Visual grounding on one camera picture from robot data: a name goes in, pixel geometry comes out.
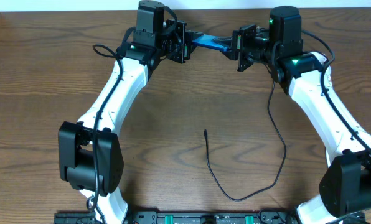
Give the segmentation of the blue Galaxy smartphone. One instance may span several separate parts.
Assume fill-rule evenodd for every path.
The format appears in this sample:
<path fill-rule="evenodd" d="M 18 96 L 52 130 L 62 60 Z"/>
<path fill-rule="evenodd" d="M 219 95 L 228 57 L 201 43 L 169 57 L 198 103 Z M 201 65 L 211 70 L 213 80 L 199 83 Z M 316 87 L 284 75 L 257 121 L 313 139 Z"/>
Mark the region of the blue Galaxy smartphone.
<path fill-rule="evenodd" d="M 198 47 L 204 47 L 207 49 L 218 50 L 221 52 L 223 47 L 231 47 L 231 45 L 219 45 L 215 43 L 215 38 L 218 36 L 204 34 L 203 36 L 195 39 L 193 44 Z"/>

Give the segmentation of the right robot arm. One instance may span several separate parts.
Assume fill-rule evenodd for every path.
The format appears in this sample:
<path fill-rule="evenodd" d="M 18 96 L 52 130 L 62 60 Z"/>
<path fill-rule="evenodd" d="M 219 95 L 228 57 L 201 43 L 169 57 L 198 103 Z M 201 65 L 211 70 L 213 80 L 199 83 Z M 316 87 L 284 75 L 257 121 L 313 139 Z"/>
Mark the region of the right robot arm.
<path fill-rule="evenodd" d="M 273 81 L 304 111 L 326 149 L 327 171 L 319 194 L 296 209 L 300 223 L 335 223 L 371 208 L 371 135 L 349 113 L 333 89 L 332 51 L 305 52 L 299 10 L 270 11 L 268 28 L 241 27 L 216 37 L 222 52 L 244 70 L 262 63 Z"/>

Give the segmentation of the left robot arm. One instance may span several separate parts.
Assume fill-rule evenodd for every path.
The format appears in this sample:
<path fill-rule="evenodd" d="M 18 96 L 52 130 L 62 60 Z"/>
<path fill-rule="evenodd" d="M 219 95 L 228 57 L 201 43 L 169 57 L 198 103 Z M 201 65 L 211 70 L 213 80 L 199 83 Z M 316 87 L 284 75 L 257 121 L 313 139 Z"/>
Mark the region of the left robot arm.
<path fill-rule="evenodd" d="M 59 173 L 63 181 L 87 198 L 87 210 L 101 223 L 124 223 L 129 206 L 119 182 L 124 161 L 119 144 L 124 119 L 165 59 L 184 62 L 186 31 L 170 7 L 140 1 L 137 21 L 113 50 L 94 44 L 93 51 L 114 61 L 101 93 L 76 123 L 65 121 L 58 131 Z"/>

